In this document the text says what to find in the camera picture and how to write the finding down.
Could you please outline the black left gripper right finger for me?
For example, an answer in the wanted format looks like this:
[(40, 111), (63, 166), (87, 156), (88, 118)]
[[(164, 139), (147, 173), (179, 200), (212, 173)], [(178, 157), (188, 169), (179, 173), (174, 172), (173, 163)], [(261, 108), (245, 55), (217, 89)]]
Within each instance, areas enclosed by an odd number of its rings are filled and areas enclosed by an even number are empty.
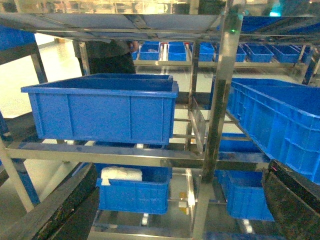
[(267, 207), (287, 240), (320, 238), (320, 186), (273, 159), (262, 172)]

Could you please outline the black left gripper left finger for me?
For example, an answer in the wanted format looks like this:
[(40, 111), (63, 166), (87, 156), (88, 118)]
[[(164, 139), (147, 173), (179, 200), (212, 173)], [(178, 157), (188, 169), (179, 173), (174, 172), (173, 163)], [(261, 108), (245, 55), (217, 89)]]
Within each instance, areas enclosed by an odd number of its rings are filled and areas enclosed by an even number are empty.
[(4, 231), (2, 240), (86, 240), (99, 205), (97, 170), (84, 166)]

